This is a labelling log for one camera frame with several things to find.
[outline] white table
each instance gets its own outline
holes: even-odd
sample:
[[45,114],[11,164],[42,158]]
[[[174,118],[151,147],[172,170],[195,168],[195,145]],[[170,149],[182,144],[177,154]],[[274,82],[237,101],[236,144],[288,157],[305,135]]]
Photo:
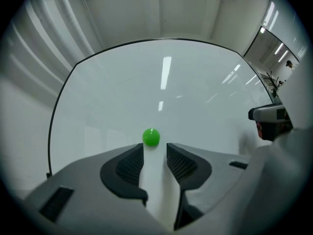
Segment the white table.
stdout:
[[228,49],[187,40],[132,43],[79,63],[53,117],[52,172],[69,163],[142,142],[147,128],[161,135],[145,147],[140,187],[147,210],[171,228],[179,186],[166,165],[166,143],[249,155],[268,144],[248,111],[270,97],[247,62]]

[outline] white tabletop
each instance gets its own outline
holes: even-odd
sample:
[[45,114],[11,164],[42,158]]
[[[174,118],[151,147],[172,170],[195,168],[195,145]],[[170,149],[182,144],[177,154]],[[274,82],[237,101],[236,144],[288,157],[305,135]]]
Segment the white tabletop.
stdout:
[[109,49],[76,66],[53,118],[52,172],[84,157],[142,142],[140,187],[147,210],[166,227],[174,223],[179,186],[166,165],[166,143],[250,154],[268,144],[258,137],[251,108],[271,104],[258,76],[228,49],[186,40],[153,40]]

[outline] green ball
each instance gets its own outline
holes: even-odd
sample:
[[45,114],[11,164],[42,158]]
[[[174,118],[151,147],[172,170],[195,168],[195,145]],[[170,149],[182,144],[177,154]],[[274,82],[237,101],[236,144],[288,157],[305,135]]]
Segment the green ball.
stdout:
[[160,141],[160,133],[156,129],[149,128],[142,134],[142,140],[146,145],[157,145]]

